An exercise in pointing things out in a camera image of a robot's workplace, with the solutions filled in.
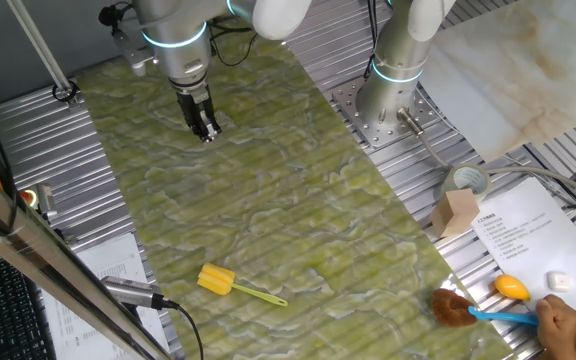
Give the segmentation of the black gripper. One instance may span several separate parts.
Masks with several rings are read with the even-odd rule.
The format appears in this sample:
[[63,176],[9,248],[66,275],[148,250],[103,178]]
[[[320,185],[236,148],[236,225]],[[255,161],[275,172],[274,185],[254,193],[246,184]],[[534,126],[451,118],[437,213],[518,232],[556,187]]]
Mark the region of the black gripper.
[[200,84],[194,89],[175,86],[175,91],[192,133],[205,143],[212,142],[221,128],[215,120],[209,85]]

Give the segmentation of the person's hand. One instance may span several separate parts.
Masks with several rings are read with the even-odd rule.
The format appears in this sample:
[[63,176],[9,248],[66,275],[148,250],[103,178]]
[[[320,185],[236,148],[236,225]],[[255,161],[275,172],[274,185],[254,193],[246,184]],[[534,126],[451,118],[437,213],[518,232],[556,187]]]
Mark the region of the person's hand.
[[552,359],[576,360],[576,310],[555,295],[547,295],[536,305],[537,334]]

